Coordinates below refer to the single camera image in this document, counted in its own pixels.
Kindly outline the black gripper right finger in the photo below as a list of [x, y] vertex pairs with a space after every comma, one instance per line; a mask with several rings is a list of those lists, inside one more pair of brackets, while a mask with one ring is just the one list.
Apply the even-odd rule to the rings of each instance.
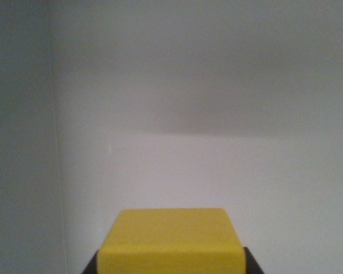
[[246, 274], [264, 274], [264, 271], [254, 258], [248, 247], [244, 247], [246, 257]]

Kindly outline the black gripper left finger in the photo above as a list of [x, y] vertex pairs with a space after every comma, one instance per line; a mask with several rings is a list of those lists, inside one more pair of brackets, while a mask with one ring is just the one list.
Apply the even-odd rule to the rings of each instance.
[[87, 266], [82, 271], [82, 274], [97, 274], [97, 255], [98, 251], [95, 252], [93, 257], [88, 262]]

